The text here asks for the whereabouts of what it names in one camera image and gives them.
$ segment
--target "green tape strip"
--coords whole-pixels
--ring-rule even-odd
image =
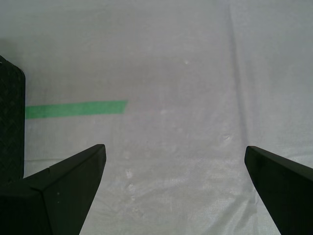
[[[122,114],[126,100],[27,106],[25,118],[52,118],[95,114]]]

